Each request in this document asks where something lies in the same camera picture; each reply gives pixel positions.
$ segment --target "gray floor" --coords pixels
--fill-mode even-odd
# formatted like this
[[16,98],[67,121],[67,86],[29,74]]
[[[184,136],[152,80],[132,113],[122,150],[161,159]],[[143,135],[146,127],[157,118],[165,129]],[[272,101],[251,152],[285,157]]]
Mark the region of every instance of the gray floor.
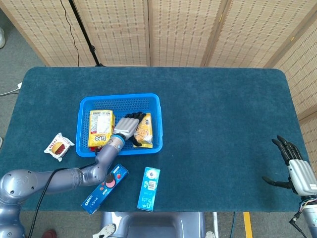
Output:
[[[0,49],[0,94],[11,91],[22,82],[27,70],[43,66],[33,50],[0,10],[0,27],[5,31],[6,45]],[[0,137],[5,139],[17,94],[0,97]],[[289,225],[294,213],[251,213],[253,237],[255,238],[300,238],[301,235]],[[30,229],[32,212],[22,212],[21,222],[26,231]],[[207,230],[213,230],[211,214],[206,214]],[[233,213],[219,213],[221,238],[230,237]],[[101,214],[89,216],[86,212],[40,212],[33,237],[40,238],[43,231],[54,228],[59,238],[88,238],[99,231]],[[298,225],[307,237],[309,231],[302,217]],[[245,237],[243,214],[237,213],[234,237]]]

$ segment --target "wooden screen panel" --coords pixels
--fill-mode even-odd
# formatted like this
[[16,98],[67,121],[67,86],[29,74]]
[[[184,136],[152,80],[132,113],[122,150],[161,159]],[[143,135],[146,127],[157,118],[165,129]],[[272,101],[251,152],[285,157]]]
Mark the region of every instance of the wooden screen panel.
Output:
[[263,67],[315,3],[233,0],[209,66]]
[[[95,65],[67,0],[67,19],[79,50],[79,65]],[[59,0],[2,0],[0,7],[47,66],[77,66],[77,50]]]
[[75,3],[103,65],[150,64],[146,0]]
[[315,175],[317,175],[317,118],[301,123],[301,130]]
[[200,66],[221,0],[149,0],[151,65]]
[[317,21],[276,64],[287,78],[299,119],[317,111]]

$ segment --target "chip bag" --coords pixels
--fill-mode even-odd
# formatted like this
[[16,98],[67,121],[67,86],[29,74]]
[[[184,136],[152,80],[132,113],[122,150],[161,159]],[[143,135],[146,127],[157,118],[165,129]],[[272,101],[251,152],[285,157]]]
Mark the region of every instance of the chip bag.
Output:
[[138,129],[134,133],[136,140],[141,143],[141,146],[133,145],[135,148],[153,148],[153,132],[152,132],[152,119],[151,113],[147,113],[143,120],[140,122]]

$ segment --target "yellow snack bag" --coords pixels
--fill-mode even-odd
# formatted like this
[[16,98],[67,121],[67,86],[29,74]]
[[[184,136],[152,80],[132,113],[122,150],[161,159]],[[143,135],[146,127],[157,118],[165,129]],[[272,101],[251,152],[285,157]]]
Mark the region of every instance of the yellow snack bag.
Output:
[[153,132],[151,113],[147,113],[143,120],[140,122],[138,129],[134,133],[136,140],[141,143],[141,146],[133,145],[135,148],[153,148]]
[[89,116],[88,147],[105,145],[114,129],[114,114],[111,110],[93,110]]

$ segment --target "packaged bread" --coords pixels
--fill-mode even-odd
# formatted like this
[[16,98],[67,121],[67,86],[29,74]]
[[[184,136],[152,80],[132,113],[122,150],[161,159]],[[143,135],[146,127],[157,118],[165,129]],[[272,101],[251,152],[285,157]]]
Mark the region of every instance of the packaged bread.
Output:
[[153,148],[153,131],[151,113],[146,113],[146,116],[140,122],[138,129],[134,133],[136,140],[141,143],[141,146],[133,145],[133,147]]
[[58,133],[49,146],[45,149],[44,153],[51,154],[58,161],[62,160],[62,157],[73,146],[74,143],[68,138],[63,137],[61,133]]
[[111,110],[93,110],[89,116],[88,147],[105,145],[114,129],[114,114]]

